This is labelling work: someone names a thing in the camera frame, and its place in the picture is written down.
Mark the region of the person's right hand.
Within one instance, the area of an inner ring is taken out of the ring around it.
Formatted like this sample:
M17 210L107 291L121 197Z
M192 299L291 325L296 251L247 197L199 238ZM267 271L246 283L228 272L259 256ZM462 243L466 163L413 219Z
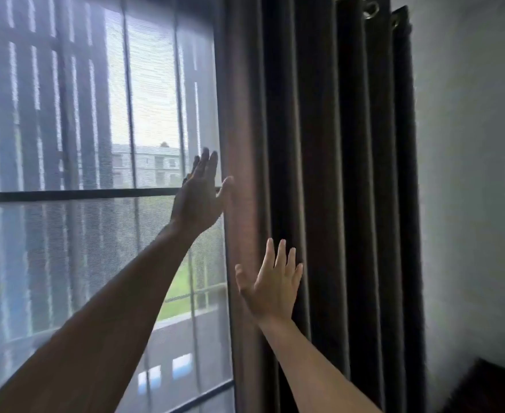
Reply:
M298 289L292 287L292 276L297 267L297 250L286 250L285 275L274 270L278 246L273 238L266 242L265 255L257 274L247 274L255 281L254 295L243 299L260 329L274 322L289 321L297 299Z

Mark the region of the person's left hand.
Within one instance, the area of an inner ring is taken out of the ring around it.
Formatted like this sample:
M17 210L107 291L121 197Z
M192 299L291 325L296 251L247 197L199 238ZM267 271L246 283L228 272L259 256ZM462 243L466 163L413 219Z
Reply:
M215 197L220 190L215 185L218 153L210 152L210 177L207 180L196 176L197 157L201 155L195 156L191 172L186 175L175 196L171 213L171 224L192 241L222 215L215 210Z

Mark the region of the person's right forearm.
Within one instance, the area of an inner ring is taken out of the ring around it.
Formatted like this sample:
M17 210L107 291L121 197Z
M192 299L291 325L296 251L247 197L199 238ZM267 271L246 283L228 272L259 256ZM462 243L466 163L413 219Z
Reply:
M299 413L382 413L292 320L268 317L259 326L282 367Z

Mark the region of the person's left forearm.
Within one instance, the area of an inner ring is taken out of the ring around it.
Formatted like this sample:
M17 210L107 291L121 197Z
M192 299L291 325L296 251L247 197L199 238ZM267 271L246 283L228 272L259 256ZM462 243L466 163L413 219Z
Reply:
M114 413L199 235L171 221L0 388L0 413Z

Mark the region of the dark brown pleated curtain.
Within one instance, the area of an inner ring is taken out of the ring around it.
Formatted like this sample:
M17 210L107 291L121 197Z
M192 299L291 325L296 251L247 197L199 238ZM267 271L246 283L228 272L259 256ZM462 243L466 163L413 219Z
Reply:
M286 239L299 330L384 413L426 413L412 26L376 1L212 0L228 263Z

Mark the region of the white sheer window screen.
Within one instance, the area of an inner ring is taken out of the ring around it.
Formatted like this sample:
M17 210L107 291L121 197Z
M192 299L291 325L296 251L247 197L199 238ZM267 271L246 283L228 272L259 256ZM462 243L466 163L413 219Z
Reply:
M216 86L212 0L0 0L0 192L180 187ZM0 204L0 388L174 197Z

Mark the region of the dark wooden furniture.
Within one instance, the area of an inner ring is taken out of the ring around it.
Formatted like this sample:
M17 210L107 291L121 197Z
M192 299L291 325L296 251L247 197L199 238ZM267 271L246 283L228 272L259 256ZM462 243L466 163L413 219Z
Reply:
M478 359L439 413L505 413L505 367Z

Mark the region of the black window frame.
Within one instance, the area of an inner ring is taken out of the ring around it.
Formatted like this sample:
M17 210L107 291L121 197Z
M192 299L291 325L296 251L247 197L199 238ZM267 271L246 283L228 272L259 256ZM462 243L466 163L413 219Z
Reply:
M0 204L71 201L71 200L146 198L151 196L174 196L179 191L180 187L0 192Z

